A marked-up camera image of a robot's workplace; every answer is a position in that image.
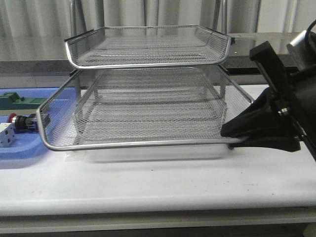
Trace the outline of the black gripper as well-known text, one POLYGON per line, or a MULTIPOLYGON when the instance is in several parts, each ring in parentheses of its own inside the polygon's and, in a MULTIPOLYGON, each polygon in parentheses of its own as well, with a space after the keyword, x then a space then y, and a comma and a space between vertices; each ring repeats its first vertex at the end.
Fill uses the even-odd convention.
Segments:
MULTIPOLYGON (((316 66, 315 64, 289 74, 268 41, 250 50, 254 61, 270 87, 279 92, 289 104, 289 113, 305 131, 316 137, 316 66)), ((240 138, 234 148, 259 147, 295 152, 301 149, 297 136, 279 126, 271 103, 275 95, 266 88, 259 97, 238 116, 222 125, 221 136, 240 138)))

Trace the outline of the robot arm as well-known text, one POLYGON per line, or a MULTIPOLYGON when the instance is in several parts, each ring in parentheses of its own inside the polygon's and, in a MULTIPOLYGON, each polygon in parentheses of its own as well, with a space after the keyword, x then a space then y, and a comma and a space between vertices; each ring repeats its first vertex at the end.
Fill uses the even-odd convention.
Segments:
POLYGON ((250 50, 250 60, 269 84, 243 112, 221 128, 223 137, 241 138, 237 147, 295 152, 304 142, 316 155, 316 34, 312 22, 288 45, 299 71, 289 73, 268 41, 250 50))

